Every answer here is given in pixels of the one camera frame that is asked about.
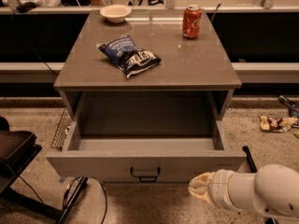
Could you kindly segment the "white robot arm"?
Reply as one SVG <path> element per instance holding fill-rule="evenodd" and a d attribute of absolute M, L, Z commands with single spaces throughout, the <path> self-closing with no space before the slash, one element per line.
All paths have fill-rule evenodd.
<path fill-rule="evenodd" d="M 203 173 L 190 181 L 188 191 L 222 209 L 250 210 L 280 220 L 299 218 L 299 173 L 279 164 L 265 165 L 256 173 Z"/>

